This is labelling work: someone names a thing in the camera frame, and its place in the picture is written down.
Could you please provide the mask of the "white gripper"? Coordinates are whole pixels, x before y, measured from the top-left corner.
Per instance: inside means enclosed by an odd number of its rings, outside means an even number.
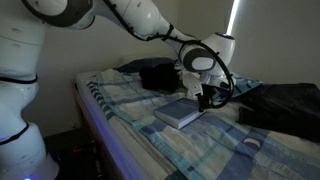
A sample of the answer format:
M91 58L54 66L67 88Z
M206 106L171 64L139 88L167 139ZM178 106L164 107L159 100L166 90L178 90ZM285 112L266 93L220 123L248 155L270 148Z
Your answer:
M187 97L190 99L196 99L199 95L203 94L201 81L192 73L184 73L182 75L182 81L184 87L187 89ZM199 101L199 112L205 111L205 104L203 101Z

